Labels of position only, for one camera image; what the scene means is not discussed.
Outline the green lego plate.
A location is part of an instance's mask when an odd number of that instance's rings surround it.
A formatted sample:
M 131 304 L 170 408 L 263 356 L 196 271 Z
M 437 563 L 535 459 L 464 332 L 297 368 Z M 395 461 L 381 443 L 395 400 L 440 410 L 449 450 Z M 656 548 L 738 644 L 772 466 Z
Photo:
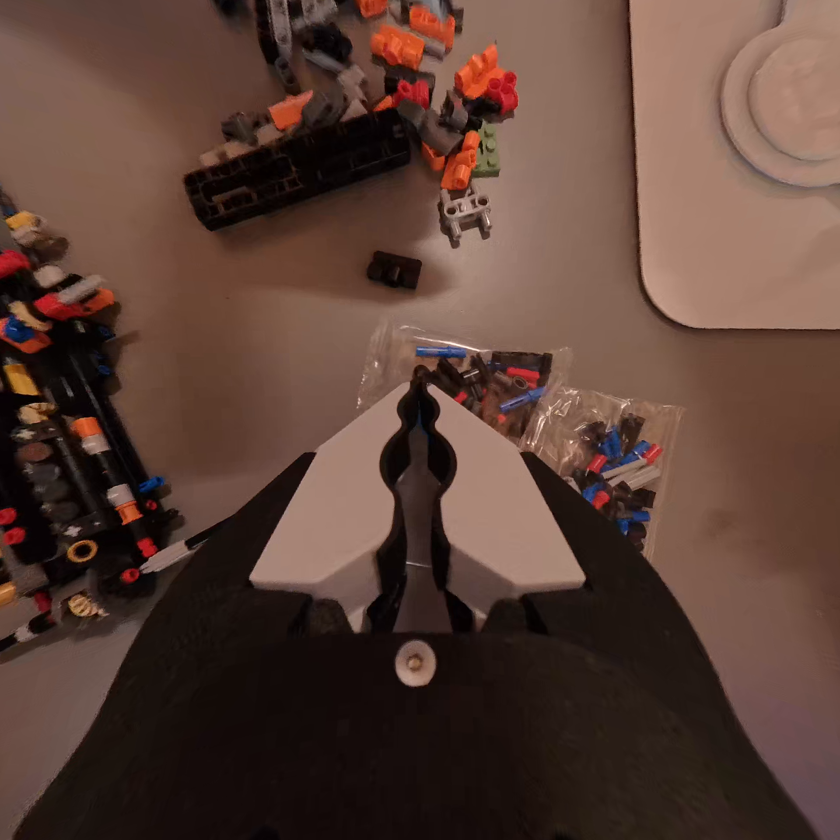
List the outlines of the green lego plate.
M 478 135 L 476 166 L 472 171 L 472 178 L 498 177 L 501 173 L 501 158 L 497 127 L 494 123 L 483 121 L 478 130 Z

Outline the clear lego bag blue pins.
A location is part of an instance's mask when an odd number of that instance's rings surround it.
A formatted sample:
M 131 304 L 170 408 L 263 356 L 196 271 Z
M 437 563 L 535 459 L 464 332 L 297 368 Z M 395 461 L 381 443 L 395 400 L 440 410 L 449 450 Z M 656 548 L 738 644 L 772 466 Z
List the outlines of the clear lego bag blue pins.
M 553 385 L 520 438 L 649 559 L 667 498 L 681 406 Z

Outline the grey lego cross connector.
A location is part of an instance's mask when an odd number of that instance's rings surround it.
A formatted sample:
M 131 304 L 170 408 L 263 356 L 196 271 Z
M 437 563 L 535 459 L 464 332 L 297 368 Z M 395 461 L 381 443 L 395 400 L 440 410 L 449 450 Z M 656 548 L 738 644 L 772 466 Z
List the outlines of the grey lego cross connector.
M 453 249 L 460 246 L 467 229 L 477 229 L 482 238 L 490 236 L 490 199 L 473 185 L 458 192 L 458 195 L 445 188 L 441 189 L 437 208 L 440 227 Z

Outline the small black lego connector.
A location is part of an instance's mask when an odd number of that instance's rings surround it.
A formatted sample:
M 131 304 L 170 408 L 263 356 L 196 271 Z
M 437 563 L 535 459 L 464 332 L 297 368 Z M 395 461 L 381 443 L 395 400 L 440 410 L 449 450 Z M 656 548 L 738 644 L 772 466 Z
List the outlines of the small black lego connector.
M 368 280 L 390 288 L 414 291 L 423 269 L 420 259 L 376 250 L 365 275 Z

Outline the partly built lego chassis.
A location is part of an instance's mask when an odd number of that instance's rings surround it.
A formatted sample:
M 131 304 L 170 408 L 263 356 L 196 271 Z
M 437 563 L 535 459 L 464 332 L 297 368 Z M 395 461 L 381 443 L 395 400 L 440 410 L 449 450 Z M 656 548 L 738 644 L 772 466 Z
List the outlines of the partly built lego chassis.
M 112 403 L 117 302 L 2 190 L 2 655 L 152 597 L 179 514 Z

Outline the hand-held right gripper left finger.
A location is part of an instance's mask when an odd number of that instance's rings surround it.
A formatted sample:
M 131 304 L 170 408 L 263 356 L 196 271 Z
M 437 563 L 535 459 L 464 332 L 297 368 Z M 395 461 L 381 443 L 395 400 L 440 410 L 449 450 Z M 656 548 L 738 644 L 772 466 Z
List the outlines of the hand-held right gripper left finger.
M 250 573 L 255 588 L 335 601 L 355 632 L 392 627 L 416 386 L 400 384 L 317 449 Z

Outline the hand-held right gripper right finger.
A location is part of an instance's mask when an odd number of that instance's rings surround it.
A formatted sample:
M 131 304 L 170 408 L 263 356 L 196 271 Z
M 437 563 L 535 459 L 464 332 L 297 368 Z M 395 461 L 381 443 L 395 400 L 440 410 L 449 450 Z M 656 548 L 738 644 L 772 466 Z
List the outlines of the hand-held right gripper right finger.
M 438 482 L 432 568 L 453 629 L 479 627 L 502 600 L 580 589 L 585 574 L 517 446 L 437 386 L 420 387 Z

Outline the pile of loose lego pieces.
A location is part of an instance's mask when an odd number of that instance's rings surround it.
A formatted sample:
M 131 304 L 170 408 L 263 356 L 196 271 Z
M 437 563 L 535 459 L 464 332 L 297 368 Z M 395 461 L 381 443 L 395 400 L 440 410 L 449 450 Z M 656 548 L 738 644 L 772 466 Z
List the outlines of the pile of loose lego pieces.
M 301 93 L 286 94 L 263 112 L 236 112 L 222 122 L 224 143 L 203 154 L 203 166 L 231 161 L 295 133 L 325 128 L 372 112 L 393 109 L 419 139 L 427 165 L 441 174 L 441 188 L 464 191 L 476 166 L 478 130 L 497 124 L 519 105 L 518 77 L 499 64 L 497 45 L 475 54 L 456 71 L 439 110 L 432 107 L 436 77 L 426 58 L 443 60 L 463 30 L 464 10 L 454 2 L 353 2 L 365 22 L 386 14 L 370 36 L 371 59 L 384 71 L 383 95 L 372 102 L 368 78 L 353 61 L 354 48 L 339 26 L 343 2 L 288 2 L 291 64 Z

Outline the grey lego beam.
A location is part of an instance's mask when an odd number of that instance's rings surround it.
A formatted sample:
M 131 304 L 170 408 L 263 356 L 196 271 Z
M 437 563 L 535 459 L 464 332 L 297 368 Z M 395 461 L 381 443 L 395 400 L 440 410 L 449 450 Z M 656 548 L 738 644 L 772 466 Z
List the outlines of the grey lego beam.
M 259 48 L 287 95 L 301 93 L 291 64 L 293 37 L 287 1 L 254 1 Z

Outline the clear lego bag orange pins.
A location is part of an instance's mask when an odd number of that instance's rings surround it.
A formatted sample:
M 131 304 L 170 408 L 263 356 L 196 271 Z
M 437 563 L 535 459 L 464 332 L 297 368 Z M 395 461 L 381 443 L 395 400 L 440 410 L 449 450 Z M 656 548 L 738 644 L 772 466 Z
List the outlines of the clear lego bag orange pins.
M 362 412 L 415 373 L 519 444 L 550 386 L 565 383 L 572 350 L 487 347 L 446 332 L 385 321 L 368 345 L 356 406 Z

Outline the large black lego frame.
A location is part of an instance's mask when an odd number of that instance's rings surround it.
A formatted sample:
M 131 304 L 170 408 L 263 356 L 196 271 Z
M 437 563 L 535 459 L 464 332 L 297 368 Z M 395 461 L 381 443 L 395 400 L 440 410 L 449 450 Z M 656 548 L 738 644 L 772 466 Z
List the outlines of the large black lego frame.
M 272 141 L 182 183 L 197 220 L 216 232 L 398 170 L 411 150 L 402 118 L 387 109 Z

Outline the white lamp stand base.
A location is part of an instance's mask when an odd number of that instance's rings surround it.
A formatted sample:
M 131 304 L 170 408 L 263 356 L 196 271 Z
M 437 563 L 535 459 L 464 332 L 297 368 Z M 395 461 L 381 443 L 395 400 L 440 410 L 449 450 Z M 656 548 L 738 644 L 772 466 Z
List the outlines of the white lamp stand base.
M 644 288 L 694 329 L 837 330 L 838 2 L 629 4 Z

